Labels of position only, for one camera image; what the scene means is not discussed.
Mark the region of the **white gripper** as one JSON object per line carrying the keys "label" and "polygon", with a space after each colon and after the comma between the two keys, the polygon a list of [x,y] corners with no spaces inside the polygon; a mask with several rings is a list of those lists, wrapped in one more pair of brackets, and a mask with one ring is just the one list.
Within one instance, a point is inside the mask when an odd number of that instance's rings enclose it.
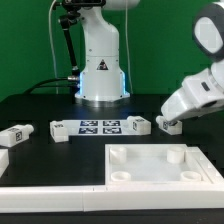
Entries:
{"label": "white gripper", "polygon": [[185,77],[181,87],[161,107],[168,122],[220,110],[224,110],[224,63],[213,63],[210,68]]}

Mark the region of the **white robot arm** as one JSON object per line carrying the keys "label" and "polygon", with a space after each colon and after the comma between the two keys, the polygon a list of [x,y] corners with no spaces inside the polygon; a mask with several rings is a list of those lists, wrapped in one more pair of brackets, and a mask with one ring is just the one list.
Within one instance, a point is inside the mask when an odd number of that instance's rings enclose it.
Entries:
{"label": "white robot arm", "polygon": [[[119,66],[119,33],[101,11],[125,10],[140,0],[62,0],[68,21],[80,21],[85,37],[85,68],[76,98],[91,104],[110,104],[127,98]],[[224,110],[224,0],[205,6],[195,18],[193,37],[213,61],[211,67],[185,77],[181,88],[162,105],[165,121],[200,117]]]}

